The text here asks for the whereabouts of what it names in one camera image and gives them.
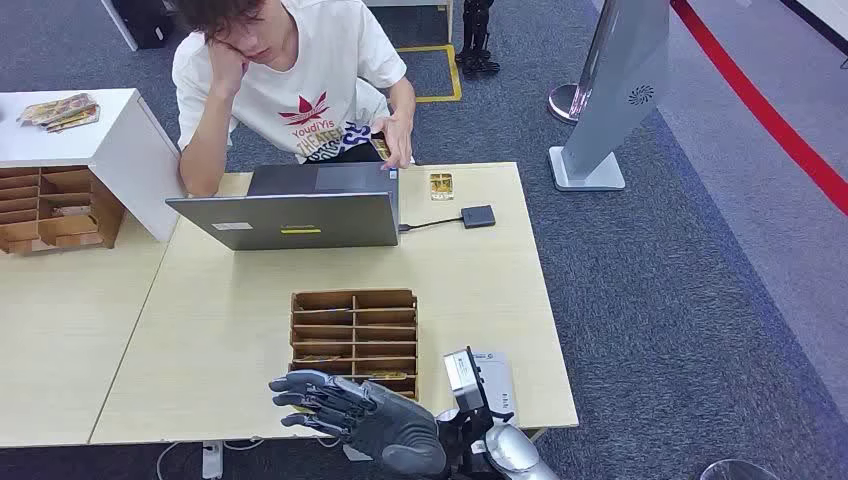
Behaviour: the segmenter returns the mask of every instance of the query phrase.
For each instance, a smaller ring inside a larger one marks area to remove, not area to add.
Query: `red floor line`
[[[686,0],[671,0],[671,6],[748,110],[827,198],[848,215],[848,183],[771,106],[707,29],[692,6]]]

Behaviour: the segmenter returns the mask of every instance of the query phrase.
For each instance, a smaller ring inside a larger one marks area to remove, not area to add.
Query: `man's hair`
[[[176,0],[180,17],[188,28],[206,34],[212,40],[226,33],[233,21],[256,19],[264,0]]]

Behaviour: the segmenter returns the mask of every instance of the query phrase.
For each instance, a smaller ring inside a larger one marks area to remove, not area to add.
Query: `tabletop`
[[[433,201],[429,174],[455,198]],[[228,174],[222,196],[250,174]],[[315,436],[284,428],[267,382],[291,359],[292,292],[411,288],[419,303],[419,401],[453,407],[442,355],[504,352],[522,428],[574,426],[577,414],[515,164],[413,167],[400,174],[401,221],[491,204],[497,225],[404,234],[397,247],[233,252],[180,219],[92,443]]]
[[[47,133],[38,126],[19,126],[18,115],[37,103],[88,93],[100,105],[100,118],[84,128]],[[53,92],[0,92],[0,168],[20,165],[87,164],[124,107],[138,97],[134,88]]]
[[[166,244],[0,253],[0,447],[87,443]]]

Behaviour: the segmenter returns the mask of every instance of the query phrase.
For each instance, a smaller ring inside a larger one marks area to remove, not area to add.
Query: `wooden divider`
[[[370,380],[418,398],[418,303],[411,290],[292,295],[289,370]]]
[[[84,165],[0,169],[0,250],[113,247],[124,206]]]

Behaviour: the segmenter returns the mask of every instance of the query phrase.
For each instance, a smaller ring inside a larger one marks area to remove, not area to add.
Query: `gray robotic glove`
[[[358,385],[316,370],[297,370],[272,381],[274,404],[311,413],[282,419],[339,438],[389,469],[405,475],[446,469],[436,420],[421,405],[372,382]]]

